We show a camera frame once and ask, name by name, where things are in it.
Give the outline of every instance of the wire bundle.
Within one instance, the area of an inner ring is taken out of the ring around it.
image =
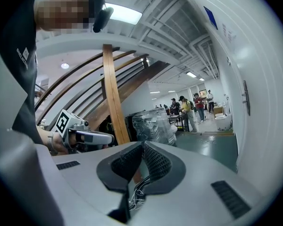
[[[134,188],[134,192],[133,195],[131,197],[131,200],[129,201],[129,203],[131,204],[129,207],[129,210],[137,210],[140,209],[141,206],[143,205],[146,196],[144,195],[144,193],[142,192],[142,189],[144,186],[146,186],[147,184],[150,183],[150,177],[147,176],[143,181],[139,182],[135,188]]]

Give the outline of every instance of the blue sign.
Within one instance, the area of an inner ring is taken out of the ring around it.
[[[218,30],[218,27],[217,27],[217,24],[216,24],[216,21],[215,21],[215,18],[214,18],[214,15],[213,15],[212,11],[207,9],[205,6],[203,6],[203,7],[206,10],[212,25]]]

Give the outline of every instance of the person in red shirt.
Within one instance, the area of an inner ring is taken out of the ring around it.
[[[204,119],[203,99],[199,96],[198,93],[195,93],[194,96],[195,96],[195,106],[196,106],[196,108],[198,110],[200,120],[201,120],[201,122],[203,122],[205,120]]]

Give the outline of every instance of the green floor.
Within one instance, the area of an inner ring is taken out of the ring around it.
[[[209,156],[236,172],[238,149],[235,135],[225,135],[225,133],[194,135],[178,131],[176,138],[177,147]]]

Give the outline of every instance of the white toilet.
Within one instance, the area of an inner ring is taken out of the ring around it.
[[[227,100],[226,103],[223,103],[223,111],[224,113],[219,113],[216,114],[216,125],[218,130],[229,130],[231,127],[231,122],[232,122],[232,114],[229,113],[230,112],[230,106],[229,106],[229,102]]]

